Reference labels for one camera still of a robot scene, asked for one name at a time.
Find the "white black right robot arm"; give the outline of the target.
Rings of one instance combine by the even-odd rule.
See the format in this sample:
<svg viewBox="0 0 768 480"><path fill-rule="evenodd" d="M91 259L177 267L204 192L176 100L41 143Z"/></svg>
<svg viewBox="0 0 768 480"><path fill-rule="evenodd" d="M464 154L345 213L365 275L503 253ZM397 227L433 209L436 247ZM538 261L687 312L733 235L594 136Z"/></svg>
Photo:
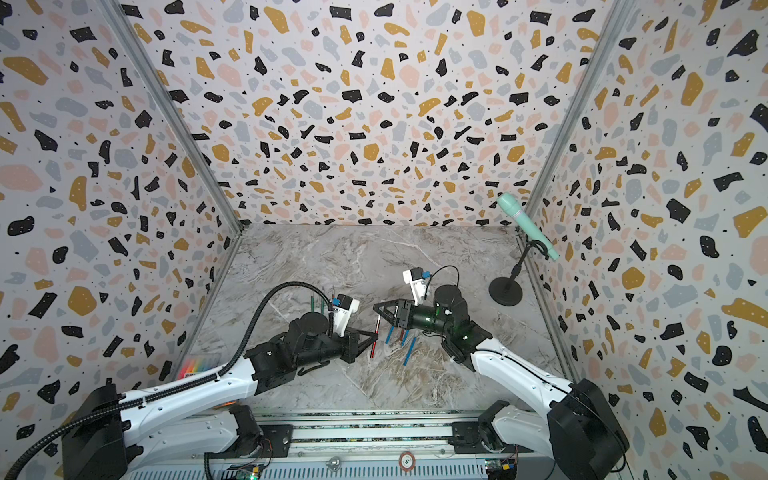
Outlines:
<svg viewBox="0 0 768 480"><path fill-rule="evenodd" d="M456 448L501 454L522 446L551 458L569 479L604 479L626 467L629 441L600 388L558 377L513 353L471 319L458 287L440 286L429 305L396 299L373 309L396 328L437 336L455 363L527 405L522 411L496 401L478 417L475 431L454 435Z"/></svg>

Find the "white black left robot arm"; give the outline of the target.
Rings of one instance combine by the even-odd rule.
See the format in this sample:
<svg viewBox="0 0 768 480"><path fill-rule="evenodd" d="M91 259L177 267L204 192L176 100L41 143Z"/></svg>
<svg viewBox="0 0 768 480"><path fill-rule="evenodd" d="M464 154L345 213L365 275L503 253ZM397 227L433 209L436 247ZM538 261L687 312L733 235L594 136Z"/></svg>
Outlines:
<svg viewBox="0 0 768 480"><path fill-rule="evenodd" d="M67 479L120 479L168 460L206 454L218 459L274 453L279 446L244 400L322 368L354 362L376 340L350 328L328 333L327 320L309 312L286 332L245 351L230 370L215 367L161 387L120 394L113 386L89 395L77 426L62 440Z"/></svg>

